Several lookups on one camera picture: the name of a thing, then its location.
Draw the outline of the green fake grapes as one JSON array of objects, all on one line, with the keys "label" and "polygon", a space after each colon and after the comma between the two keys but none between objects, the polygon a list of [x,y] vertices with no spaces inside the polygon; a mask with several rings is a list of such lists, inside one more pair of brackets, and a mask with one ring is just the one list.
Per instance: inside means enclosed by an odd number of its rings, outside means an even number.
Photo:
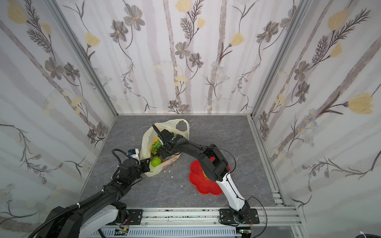
[{"label": "green fake grapes", "polygon": [[162,148],[162,142],[160,139],[156,139],[151,146],[151,155],[157,156],[160,153],[160,149]]}]

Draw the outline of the green bumpy fake fruit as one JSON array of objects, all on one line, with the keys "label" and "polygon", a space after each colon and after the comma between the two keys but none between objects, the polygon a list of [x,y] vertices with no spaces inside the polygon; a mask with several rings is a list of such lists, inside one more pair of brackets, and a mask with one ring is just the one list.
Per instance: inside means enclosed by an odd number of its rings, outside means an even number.
[{"label": "green bumpy fake fruit", "polygon": [[162,160],[159,156],[155,156],[153,159],[151,159],[151,166],[153,167],[157,167],[158,165],[160,165],[162,163]]}]

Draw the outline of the red flower-shaped plate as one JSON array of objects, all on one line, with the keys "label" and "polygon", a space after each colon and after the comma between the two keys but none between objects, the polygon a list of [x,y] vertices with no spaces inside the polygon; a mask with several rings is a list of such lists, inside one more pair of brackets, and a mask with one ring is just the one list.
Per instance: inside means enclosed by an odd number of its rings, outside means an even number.
[{"label": "red flower-shaped plate", "polygon": [[190,165],[189,181],[196,187],[196,190],[203,195],[219,196],[223,193],[219,185],[214,181],[207,181],[204,179],[203,169],[198,160],[193,161]]}]

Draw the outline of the yellow fake lemon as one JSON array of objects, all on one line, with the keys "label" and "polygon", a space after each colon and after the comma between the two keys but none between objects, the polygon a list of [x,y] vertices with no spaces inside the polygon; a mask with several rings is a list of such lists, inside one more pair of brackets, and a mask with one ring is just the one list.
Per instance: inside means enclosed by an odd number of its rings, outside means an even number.
[{"label": "yellow fake lemon", "polygon": [[207,181],[211,181],[211,180],[207,177],[207,175],[204,173],[204,171],[202,171],[202,173],[203,173],[203,176],[204,176],[204,179],[205,179],[205,180],[207,180]]}]

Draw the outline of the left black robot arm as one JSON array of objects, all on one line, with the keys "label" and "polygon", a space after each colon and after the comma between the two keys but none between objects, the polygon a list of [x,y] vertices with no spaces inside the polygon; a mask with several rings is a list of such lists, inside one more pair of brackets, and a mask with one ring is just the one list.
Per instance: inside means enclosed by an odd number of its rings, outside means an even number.
[{"label": "left black robot arm", "polygon": [[78,238],[80,228],[90,218],[107,206],[123,205],[119,202],[137,183],[143,173],[149,172],[150,159],[137,164],[125,160],[119,165],[119,176],[103,186],[102,190],[84,201],[66,208],[60,206],[53,209],[45,222],[36,228],[30,238]]}]

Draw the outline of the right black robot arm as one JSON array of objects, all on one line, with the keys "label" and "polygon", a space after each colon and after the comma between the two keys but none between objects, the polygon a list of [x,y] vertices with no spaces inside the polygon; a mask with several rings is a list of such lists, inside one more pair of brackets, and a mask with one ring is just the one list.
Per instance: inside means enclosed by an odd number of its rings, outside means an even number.
[{"label": "right black robot arm", "polygon": [[248,200],[239,193],[232,180],[228,161],[216,145],[198,145],[179,134],[172,134],[168,130],[160,131],[156,126],[153,128],[163,144],[164,152],[169,155],[185,153],[196,158],[206,177],[218,184],[228,200],[230,209],[226,215],[220,215],[222,225],[238,226],[250,222],[259,223],[259,220],[255,218],[256,210],[252,209]]}]

